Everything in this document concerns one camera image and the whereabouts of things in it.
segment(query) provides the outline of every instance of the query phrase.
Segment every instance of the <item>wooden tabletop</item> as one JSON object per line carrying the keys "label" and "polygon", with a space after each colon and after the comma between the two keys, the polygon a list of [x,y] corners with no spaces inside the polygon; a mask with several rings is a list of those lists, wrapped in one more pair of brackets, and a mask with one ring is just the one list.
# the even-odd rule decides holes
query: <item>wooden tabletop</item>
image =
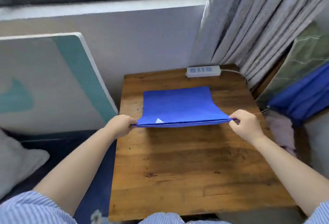
{"label": "wooden tabletop", "polygon": [[[236,69],[236,66],[221,66]],[[120,114],[142,117],[143,92],[209,86],[226,114],[259,113],[241,75],[187,78],[186,69],[127,75]],[[257,114],[272,137],[262,114]],[[135,128],[117,141],[110,221],[143,219],[156,212],[180,215],[295,206],[255,148],[228,123],[184,128]]]}

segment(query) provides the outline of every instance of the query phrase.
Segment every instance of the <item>person's left hand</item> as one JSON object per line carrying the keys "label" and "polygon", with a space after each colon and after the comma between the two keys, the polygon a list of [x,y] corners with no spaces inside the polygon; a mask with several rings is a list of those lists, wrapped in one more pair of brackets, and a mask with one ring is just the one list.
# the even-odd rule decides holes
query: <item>person's left hand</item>
{"label": "person's left hand", "polygon": [[132,124],[137,124],[137,120],[127,115],[118,115],[112,118],[104,128],[113,131],[114,139],[118,139],[134,128]]}

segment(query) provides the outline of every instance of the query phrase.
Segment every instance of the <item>green cloth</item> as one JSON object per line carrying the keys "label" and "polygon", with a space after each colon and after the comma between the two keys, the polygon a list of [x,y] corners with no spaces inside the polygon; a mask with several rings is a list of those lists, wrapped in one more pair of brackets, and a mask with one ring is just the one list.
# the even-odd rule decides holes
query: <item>green cloth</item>
{"label": "green cloth", "polygon": [[299,79],[307,76],[329,60],[329,35],[320,31],[312,22],[294,39],[286,60],[262,94],[256,99],[258,105],[266,103]]}

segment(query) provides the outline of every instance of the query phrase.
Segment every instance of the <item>white pillow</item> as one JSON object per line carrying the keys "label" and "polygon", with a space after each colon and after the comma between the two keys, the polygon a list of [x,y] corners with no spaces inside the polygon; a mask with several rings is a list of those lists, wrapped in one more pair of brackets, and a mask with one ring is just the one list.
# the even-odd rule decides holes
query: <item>white pillow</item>
{"label": "white pillow", "polygon": [[0,129],[0,199],[48,159],[48,152],[27,150]]}

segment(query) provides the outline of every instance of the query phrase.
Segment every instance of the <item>window sill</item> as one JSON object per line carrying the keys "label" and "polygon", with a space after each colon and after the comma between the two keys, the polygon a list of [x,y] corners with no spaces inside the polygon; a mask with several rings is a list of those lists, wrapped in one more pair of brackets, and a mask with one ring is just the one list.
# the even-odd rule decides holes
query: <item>window sill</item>
{"label": "window sill", "polygon": [[0,21],[180,8],[205,5],[206,2],[207,0],[121,0],[70,4],[9,6],[0,8]]}

